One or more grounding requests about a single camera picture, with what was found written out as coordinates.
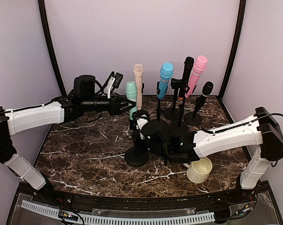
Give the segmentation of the black stand of green microphone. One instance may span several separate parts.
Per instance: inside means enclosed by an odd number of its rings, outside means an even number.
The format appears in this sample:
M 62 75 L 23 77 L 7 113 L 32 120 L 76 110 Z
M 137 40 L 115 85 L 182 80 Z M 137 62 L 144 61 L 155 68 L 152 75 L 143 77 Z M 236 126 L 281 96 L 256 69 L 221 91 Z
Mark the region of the black stand of green microphone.
M 130 122 L 130 129 L 132 130 L 133 133 L 135 133 L 136 131 L 133 131 L 133 128 L 131 127 L 132 120 L 129 120 L 129 122 Z M 148 152 L 144 153 L 141 156 L 137 156 L 135 154 L 134 150 L 135 149 L 134 149 L 134 146 L 133 146 L 126 151 L 126 153 L 125 153 L 126 163 L 130 166 L 133 166 L 133 167 L 141 167 L 141 166 L 145 165 L 148 162 L 148 159 L 149 159 Z

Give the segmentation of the mint green microphone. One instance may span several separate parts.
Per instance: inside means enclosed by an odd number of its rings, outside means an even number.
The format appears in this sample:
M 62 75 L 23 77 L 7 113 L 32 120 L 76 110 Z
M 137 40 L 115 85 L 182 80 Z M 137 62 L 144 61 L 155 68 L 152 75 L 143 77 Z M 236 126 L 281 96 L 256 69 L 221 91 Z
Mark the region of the mint green microphone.
M 126 98 L 130 101 L 137 102 L 137 85 L 135 81 L 126 82 L 126 89 L 125 89 Z M 133 120 L 132 114 L 137 111 L 137 105 L 129 110 L 129 119 Z

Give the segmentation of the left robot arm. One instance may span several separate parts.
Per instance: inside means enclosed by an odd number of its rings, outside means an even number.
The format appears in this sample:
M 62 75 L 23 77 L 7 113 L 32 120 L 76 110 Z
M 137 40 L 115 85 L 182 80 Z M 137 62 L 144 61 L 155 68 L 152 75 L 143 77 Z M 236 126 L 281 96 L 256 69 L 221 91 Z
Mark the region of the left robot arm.
M 75 121 L 85 112 L 108 112 L 120 115 L 136 106 L 136 102 L 112 93 L 118 88 L 123 75 L 112 72 L 105 85 L 93 75 L 74 79 L 73 90 L 67 96 L 56 97 L 50 102 L 19 109 L 5 110 L 0 106 L 0 163 L 15 172 L 47 204 L 57 201 L 57 193 L 47 187 L 45 176 L 30 164 L 13 146 L 11 136 L 22 131 L 50 124 Z

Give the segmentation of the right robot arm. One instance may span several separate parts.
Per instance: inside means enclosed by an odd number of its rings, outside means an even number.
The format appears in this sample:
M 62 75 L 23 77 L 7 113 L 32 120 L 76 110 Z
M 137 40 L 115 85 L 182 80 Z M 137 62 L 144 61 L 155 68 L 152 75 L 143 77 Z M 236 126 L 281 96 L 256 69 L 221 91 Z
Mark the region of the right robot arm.
M 242 146 L 255 145 L 256 152 L 242 172 L 239 186 L 231 192 L 231 200 L 241 203 L 271 166 L 283 158 L 283 134 L 274 113 L 264 107 L 239 122 L 214 129 L 202 129 L 186 135 L 173 135 L 165 121 L 150 120 L 141 112 L 132 114 L 139 132 L 134 139 L 136 149 L 161 157 L 165 163 L 189 163 L 211 154 Z

